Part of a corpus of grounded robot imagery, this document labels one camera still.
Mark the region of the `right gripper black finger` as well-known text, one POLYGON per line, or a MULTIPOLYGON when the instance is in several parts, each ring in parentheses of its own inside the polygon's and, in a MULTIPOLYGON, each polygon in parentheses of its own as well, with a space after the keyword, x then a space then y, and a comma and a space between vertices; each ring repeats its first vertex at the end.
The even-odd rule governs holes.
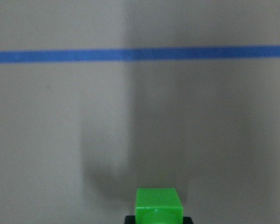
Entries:
POLYGON ((135 216, 126 216, 124 219, 124 224, 136 224, 135 216))

